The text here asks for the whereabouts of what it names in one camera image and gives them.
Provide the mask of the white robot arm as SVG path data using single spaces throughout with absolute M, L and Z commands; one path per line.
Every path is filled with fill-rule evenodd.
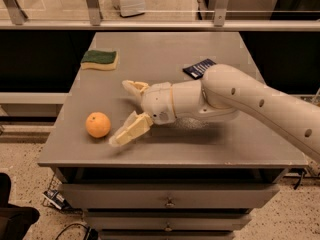
M 313 160 L 320 161 L 320 107 L 259 82 L 225 64 L 209 67 L 202 78 L 181 83 L 148 85 L 125 80 L 142 112 L 133 112 L 109 144 L 123 146 L 148 132 L 152 125 L 179 118 L 224 121 L 243 111 L 285 138 Z

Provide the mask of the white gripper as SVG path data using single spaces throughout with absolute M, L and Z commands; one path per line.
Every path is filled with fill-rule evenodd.
M 150 130 L 153 122 L 163 125 L 176 120 L 171 83 L 164 82 L 149 87 L 145 82 L 124 80 L 122 85 L 132 95 L 143 94 L 141 107 L 145 113 L 137 114 L 133 111 L 123 126 L 110 137 L 111 146 L 120 147 L 140 137 Z

